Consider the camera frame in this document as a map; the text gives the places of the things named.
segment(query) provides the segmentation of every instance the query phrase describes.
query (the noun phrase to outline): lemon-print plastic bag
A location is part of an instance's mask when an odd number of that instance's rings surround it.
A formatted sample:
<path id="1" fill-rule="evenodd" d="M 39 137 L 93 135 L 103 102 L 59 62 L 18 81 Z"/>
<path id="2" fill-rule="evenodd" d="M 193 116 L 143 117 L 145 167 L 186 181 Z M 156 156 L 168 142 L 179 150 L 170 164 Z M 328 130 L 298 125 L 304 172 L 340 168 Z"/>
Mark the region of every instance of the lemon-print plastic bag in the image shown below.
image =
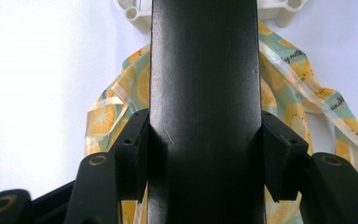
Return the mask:
<path id="1" fill-rule="evenodd" d="M 335 125 L 335 153 L 358 172 L 358 121 L 338 91 L 323 88 L 307 55 L 259 23 L 262 108 L 298 133 L 313 153 L 307 113 L 325 114 Z M 150 47 L 132 54 L 121 75 L 103 92 L 88 113 L 86 155 L 107 151 L 132 113 L 148 108 Z M 294 202 L 275 203 L 266 190 L 268 223 L 302 223 L 300 195 Z M 146 223 L 144 203 L 122 203 L 124 223 Z"/>

